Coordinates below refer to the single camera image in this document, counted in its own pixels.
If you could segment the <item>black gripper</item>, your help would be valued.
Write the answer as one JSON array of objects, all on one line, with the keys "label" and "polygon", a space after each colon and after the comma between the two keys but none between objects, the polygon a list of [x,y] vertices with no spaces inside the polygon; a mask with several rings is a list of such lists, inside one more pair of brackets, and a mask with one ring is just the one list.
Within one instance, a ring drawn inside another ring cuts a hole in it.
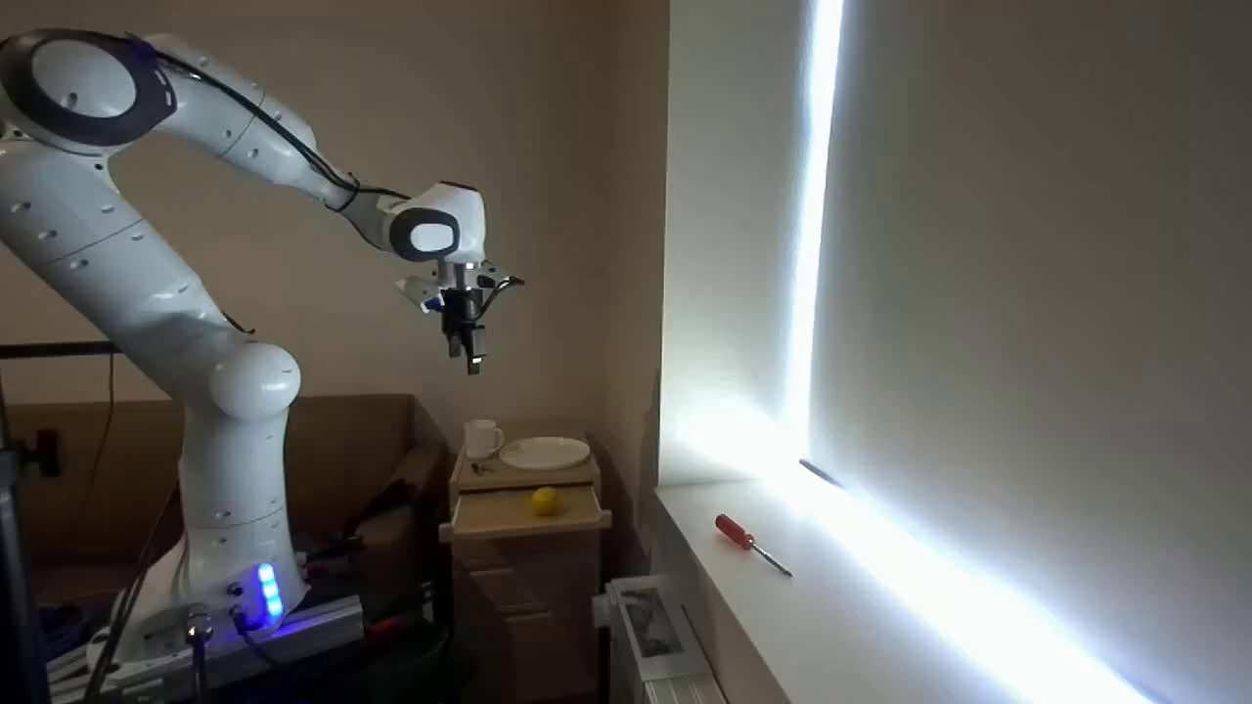
[{"label": "black gripper", "polygon": [[505,288],[517,288],[522,277],[491,264],[491,263],[441,263],[429,272],[411,272],[401,283],[405,297],[420,313],[433,313],[441,331],[456,339],[456,357],[467,363],[469,374],[487,369],[487,313]]}]

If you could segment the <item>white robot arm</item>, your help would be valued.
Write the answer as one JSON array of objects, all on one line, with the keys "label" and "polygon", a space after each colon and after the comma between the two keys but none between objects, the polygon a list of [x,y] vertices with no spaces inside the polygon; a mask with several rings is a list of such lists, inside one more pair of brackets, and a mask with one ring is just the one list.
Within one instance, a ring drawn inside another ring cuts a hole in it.
[{"label": "white robot arm", "polygon": [[487,200],[467,183],[420,196],[334,169],[313,127],[252,79],[174,36],[45,28],[3,37],[0,238],[167,397],[183,408],[183,542],[150,568],[136,611],[286,616],[304,598],[286,521],[286,423],[302,387],[290,353],[246,335],[199,272],[122,196],[109,159],[167,133],[265,183],[302,190],[429,283],[411,299],[450,353],[480,363],[487,309],[514,286],[487,256]]}]

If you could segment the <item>robot base plate with lights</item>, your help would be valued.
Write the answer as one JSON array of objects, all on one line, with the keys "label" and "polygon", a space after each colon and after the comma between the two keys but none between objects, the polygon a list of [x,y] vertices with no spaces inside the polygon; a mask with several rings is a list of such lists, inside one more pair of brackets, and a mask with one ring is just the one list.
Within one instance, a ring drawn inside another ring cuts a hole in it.
[{"label": "robot base plate with lights", "polygon": [[274,559],[145,611],[131,585],[103,631],[49,661],[50,704],[174,704],[364,642],[358,594],[308,598]]}]

